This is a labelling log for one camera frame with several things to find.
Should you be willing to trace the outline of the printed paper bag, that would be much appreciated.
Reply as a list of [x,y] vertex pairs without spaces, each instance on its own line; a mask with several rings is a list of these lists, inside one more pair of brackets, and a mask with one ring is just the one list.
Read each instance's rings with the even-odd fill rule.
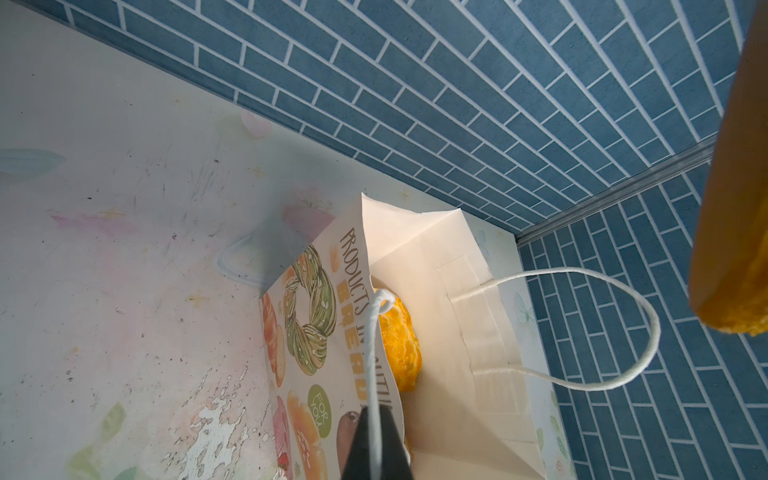
[[[278,223],[260,296],[278,475],[338,479],[344,430],[390,410],[415,479],[572,479],[559,379],[537,376],[465,216],[367,196],[311,238]],[[379,315],[399,297],[422,353],[400,393]]]

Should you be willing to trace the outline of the sesame fake bread loaf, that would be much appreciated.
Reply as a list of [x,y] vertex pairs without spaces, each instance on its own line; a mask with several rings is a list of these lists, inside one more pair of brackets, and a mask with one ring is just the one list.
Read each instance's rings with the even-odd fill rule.
[[699,212],[689,304],[729,334],[767,330],[767,4],[751,21]]

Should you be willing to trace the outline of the large wrinkled ring bread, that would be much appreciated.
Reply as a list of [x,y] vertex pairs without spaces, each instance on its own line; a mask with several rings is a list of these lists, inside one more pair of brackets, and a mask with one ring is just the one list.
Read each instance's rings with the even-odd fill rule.
[[413,391],[422,370],[422,353],[411,315],[399,297],[390,310],[379,315],[379,327],[398,391]]

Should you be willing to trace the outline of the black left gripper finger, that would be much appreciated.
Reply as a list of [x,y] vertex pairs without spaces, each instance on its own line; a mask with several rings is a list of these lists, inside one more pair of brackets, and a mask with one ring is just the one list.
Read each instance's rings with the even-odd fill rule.
[[393,415],[386,407],[374,413],[377,417],[363,407],[344,430],[348,441],[340,446],[341,478],[413,480],[409,454]]

